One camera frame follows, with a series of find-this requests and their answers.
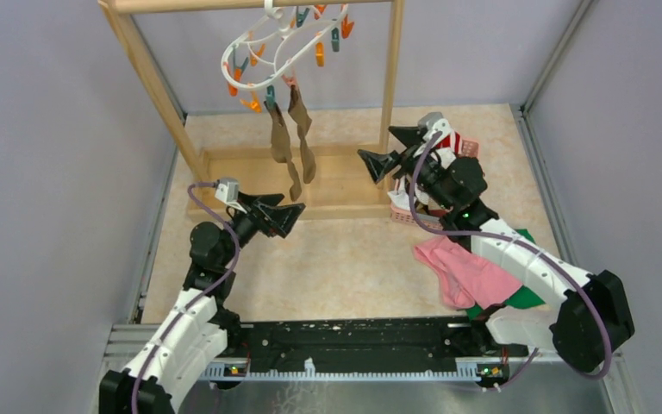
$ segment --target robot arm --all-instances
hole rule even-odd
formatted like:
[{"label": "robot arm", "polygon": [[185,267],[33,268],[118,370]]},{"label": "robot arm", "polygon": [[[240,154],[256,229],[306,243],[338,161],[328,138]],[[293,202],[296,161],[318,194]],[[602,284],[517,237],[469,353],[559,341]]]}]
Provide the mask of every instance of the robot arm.
[{"label": "robot arm", "polygon": [[[401,153],[359,150],[372,179],[379,183],[396,170],[395,179],[409,180],[448,210],[440,218],[446,231],[437,234],[448,235],[472,253],[497,263],[547,303],[547,309],[487,310],[486,328],[497,343],[554,349],[577,370],[588,373],[605,359],[605,340],[617,349],[633,335],[633,319],[617,276],[608,271],[593,275],[522,239],[479,198],[488,185],[477,159],[459,157],[445,165],[440,157],[427,156],[453,134],[442,114],[428,114],[416,127],[390,127],[390,132],[404,144]],[[548,261],[582,288],[603,321],[607,338],[571,282]]]},{"label": "robot arm", "polygon": [[[286,237],[305,209],[304,204],[279,206],[282,194],[250,196],[235,179],[220,179],[215,197],[228,207],[230,228],[240,248],[258,233]],[[191,265],[184,288],[171,312],[145,347],[120,372],[108,371],[100,382],[99,412],[131,412],[131,390],[139,380],[138,408],[145,413],[175,413],[206,367],[228,348],[239,346],[239,317],[224,309],[234,283],[228,271],[235,244],[216,224],[198,224],[190,235]]]}]

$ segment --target wire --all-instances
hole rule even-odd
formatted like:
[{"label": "wire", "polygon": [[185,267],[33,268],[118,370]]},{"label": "wire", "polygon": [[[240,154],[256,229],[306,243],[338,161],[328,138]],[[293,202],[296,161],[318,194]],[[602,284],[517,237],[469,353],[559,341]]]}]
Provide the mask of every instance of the wire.
[{"label": "wire", "polygon": [[[209,213],[212,218],[214,218],[217,222],[222,224],[222,227],[229,233],[230,238],[232,238],[232,242],[234,243],[234,255],[232,256],[232,260],[229,263],[229,267],[227,268],[227,271],[213,284],[211,284],[209,287],[204,289],[201,293],[196,295],[192,300],[190,300],[185,308],[188,310],[191,306],[193,306],[196,302],[198,302],[201,298],[206,296],[208,293],[214,291],[217,286],[221,285],[224,280],[229,277],[229,275],[233,272],[234,267],[237,266],[237,260],[240,258],[240,238],[237,236],[237,234],[232,230],[232,227],[229,225],[228,222],[226,222],[220,215],[216,214],[214,211],[212,211],[209,207],[207,207],[204,203],[202,203],[199,198],[197,198],[196,195],[194,195],[194,189],[195,188],[215,188],[217,186],[217,181],[214,182],[200,182],[200,183],[195,183],[192,185],[189,185],[189,188],[187,191],[189,192],[189,198],[191,198],[191,201],[196,203],[199,207],[202,208],[202,210],[206,211]],[[181,319],[181,317],[184,315],[184,313],[179,312],[177,315],[169,322],[168,326],[166,326],[166,329],[164,332],[161,334],[159,337],[159,340],[163,342],[166,337],[171,333],[172,329],[176,324],[178,323],[178,320]],[[146,360],[143,362],[143,365],[141,366],[141,369],[138,370],[138,376],[135,378],[135,382],[133,383],[133,390],[130,395],[130,412],[132,414],[138,414],[138,387],[141,383],[141,380],[143,379],[143,375],[146,374],[146,370],[148,369],[148,365],[150,365],[151,360],[153,357],[156,356],[156,353],[159,351],[159,346],[158,345],[153,345],[153,348],[151,351],[148,353],[148,357]]]},{"label": "wire", "polygon": [[[417,180],[420,177],[420,171],[422,169],[422,165],[425,163],[425,160],[428,158],[428,155],[430,154],[430,151],[433,149],[435,145],[435,140],[430,140],[428,141],[428,144],[425,145],[425,148],[422,150],[422,154],[420,154],[420,159],[417,161],[415,164],[415,170],[412,172],[412,184],[413,186],[417,185]],[[418,226],[420,226],[423,230],[427,231],[428,233],[432,233],[434,235],[446,235],[446,236],[469,236],[469,235],[475,235],[475,236],[482,236],[482,237],[489,237],[493,239],[498,239],[498,240],[503,240],[505,242],[512,242],[516,244],[517,246],[520,246],[522,248],[525,248],[529,252],[533,254],[541,254],[543,250],[540,248],[537,248],[536,246],[532,246],[530,244],[527,244],[523,241],[520,241],[519,238],[513,238],[513,237],[508,237],[506,235],[498,235],[496,233],[489,233],[485,231],[471,231],[471,230],[438,230],[438,229],[432,229],[428,227],[418,216],[417,211],[415,210],[415,193],[413,191],[408,192],[409,195],[409,212],[412,216],[412,219],[415,220],[415,223],[417,223]],[[612,363],[613,360],[613,347],[612,344],[610,343],[610,337],[608,336],[608,331],[605,329],[605,323],[603,322],[603,319],[600,317],[600,314],[597,313],[597,309],[595,308],[595,305],[592,303],[590,298],[587,296],[587,293],[584,292],[583,288],[578,284],[578,282],[575,281],[575,279],[570,276],[570,274],[562,268],[559,264],[557,264],[556,261],[552,260],[548,255],[546,254],[541,254],[540,259],[542,259],[545,263],[547,263],[548,266],[550,266],[555,272],[559,273],[566,281],[569,283],[575,291],[578,293],[578,295],[582,298],[585,306],[587,307],[588,311],[590,311],[590,314],[592,315],[593,319],[595,319],[595,325],[597,325],[597,330],[600,332],[600,336],[603,339],[603,350],[605,353],[605,356],[603,358],[603,366],[600,368],[600,371],[597,373],[582,373],[579,370],[577,370],[575,367],[569,364],[567,362],[567,365],[570,365],[570,367],[575,370],[577,373],[580,375],[584,376],[585,378],[591,379],[591,380],[601,380],[602,378],[605,377],[605,375],[608,374],[608,371],[610,370],[610,364]],[[500,386],[499,388],[504,388],[511,382],[513,382],[521,373],[521,371],[524,370],[524,368],[528,367],[528,365],[531,363],[531,361],[534,359],[534,355],[536,355],[539,352],[538,348],[535,348],[529,358],[524,362],[523,365],[521,365],[516,371],[514,372],[513,375],[511,375],[511,378],[509,378],[509,381],[503,384],[503,386]]]},{"label": "wire", "polygon": [[247,345],[247,343],[242,343],[242,345],[245,345],[245,348],[247,348],[247,361],[245,361],[245,376],[248,376],[250,374],[250,347]]},{"label": "wire", "polygon": [[506,346],[501,347],[501,365],[503,367],[509,364],[509,350]]}]

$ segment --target clothespin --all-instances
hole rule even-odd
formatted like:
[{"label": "clothespin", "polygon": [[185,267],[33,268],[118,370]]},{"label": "clothespin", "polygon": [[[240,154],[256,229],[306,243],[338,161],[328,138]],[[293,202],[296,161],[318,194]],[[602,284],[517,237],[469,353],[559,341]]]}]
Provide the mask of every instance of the clothespin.
[{"label": "clothespin", "polygon": [[326,6],[322,6],[322,5],[318,4],[318,5],[316,5],[316,8],[318,9],[319,12],[321,12],[321,14],[314,11],[313,12],[313,17],[315,17],[315,19],[318,20],[318,19],[321,18],[321,15],[323,14],[323,11],[326,9]]},{"label": "clothespin", "polygon": [[267,87],[267,93],[265,94],[265,102],[267,103],[268,109],[273,109],[275,107],[275,86],[270,85]]},{"label": "clothespin", "polygon": [[248,107],[248,109],[254,110],[257,113],[262,112],[262,108],[260,107],[260,102],[258,100],[258,94],[255,93],[255,91],[252,91],[250,93],[253,94],[253,101],[248,102],[245,99],[240,99],[240,103],[245,105],[246,107]]},{"label": "clothespin", "polygon": [[349,22],[349,15],[344,17],[344,21],[341,22],[341,37],[346,39],[352,33],[354,22]]},{"label": "clothespin", "polygon": [[253,50],[252,53],[250,53],[250,65],[255,66],[258,64],[258,58],[262,58],[262,53],[265,52],[265,43],[260,46],[260,49],[258,49],[257,52]]},{"label": "clothespin", "polygon": [[338,52],[340,49],[339,28],[333,28],[331,30],[331,49],[334,52]]},{"label": "clothespin", "polygon": [[237,82],[240,82],[240,79],[242,79],[242,68],[241,67],[236,67],[234,69],[234,80]]},{"label": "clothespin", "polygon": [[303,13],[298,13],[298,9],[296,9],[296,25],[298,28],[302,27],[303,22],[306,21],[306,17],[308,17],[308,13],[310,12],[310,9],[307,7],[306,10],[303,11]]},{"label": "clothespin", "polygon": [[283,82],[285,82],[285,84],[288,85],[289,88],[292,86],[298,87],[298,82],[296,81],[296,68],[292,67],[290,69],[289,77],[285,75],[281,75],[280,77],[283,78]]},{"label": "clothespin", "polygon": [[[224,70],[227,71],[227,74],[229,76],[232,76],[234,78],[234,80],[237,80],[237,77],[233,76],[232,72],[229,71],[229,65],[227,64],[227,62],[223,63],[222,66],[224,66]],[[237,96],[237,88],[232,86],[232,84],[230,84],[229,82],[227,82],[227,89],[229,91],[229,96],[230,97],[236,97]]]},{"label": "clothespin", "polygon": [[323,67],[323,42],[319,41],[315,44],[315,63]]},{"label": "clothespin", "polygon": [[237,46],[232,48],[232,67],[234,68],[234,72],[237,73],[237,69],[240,69],[240,75],[245,72],[245,69],[247,69],[247,64],[250,63],[250,58],[246,57],[245,60],[242,62],[242,65],[237,66]]}]

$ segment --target wooden drying rack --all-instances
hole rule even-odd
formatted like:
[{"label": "wooden drying rack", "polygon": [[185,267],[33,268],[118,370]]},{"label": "wooden drying rack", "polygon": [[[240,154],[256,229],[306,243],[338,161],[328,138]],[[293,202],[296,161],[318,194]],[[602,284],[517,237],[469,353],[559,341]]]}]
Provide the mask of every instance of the wooden drying rack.
[{"label": "wooden drying rack", "polygon": [[[390,200],[386,191],[390,189],[391,182],[387,179],[381,185],[374,185],[356,150],[364,148],[380,153],[387,152],[387,127],[390,126],[395,95],[404,0],[275,0],[273,5],[288,7],[340,3],[391,3],[379,141],[358,145],[312,147],[318,169],[314,182],[304,186],[303,195],[298,200],[307,206],[301,215],[302,219],[390,215]],[[234,177],[240,181],[243,192],[282,192],[287,195],[287,170],[285,166],[276,164],[271,159],[269,145],[212,148],[201,153],[194,148],[131,16],[143,13],[262,8],[263,0],[98,0],[98,4],[164,120],[179,152],[191,169],[194,179],[211,181],[220,177]],[[295,157],[299,157],[297,148],[293,148],[293,153]],[[202,200],[213,210],[224,214],[224,205],[214,199],[211,191],[203,193]],[[209,217],[192,202],[188,203],[187,214],[197,221]]]}]

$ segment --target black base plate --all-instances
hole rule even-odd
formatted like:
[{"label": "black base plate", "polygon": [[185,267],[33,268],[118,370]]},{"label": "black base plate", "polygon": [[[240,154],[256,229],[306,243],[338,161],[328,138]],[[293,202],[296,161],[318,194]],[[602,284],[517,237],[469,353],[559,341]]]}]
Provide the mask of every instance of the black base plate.
[{"label": "black base plate", "polygon": [[[302,372],[313,359],[318,373],[444,373],[459,357],[501,355],[485,328],[467,317],[318,320],[243,323],[238,348],[221,357],[251,357],[255,373]],[[527,347],[508,345],[509,356]]]}]

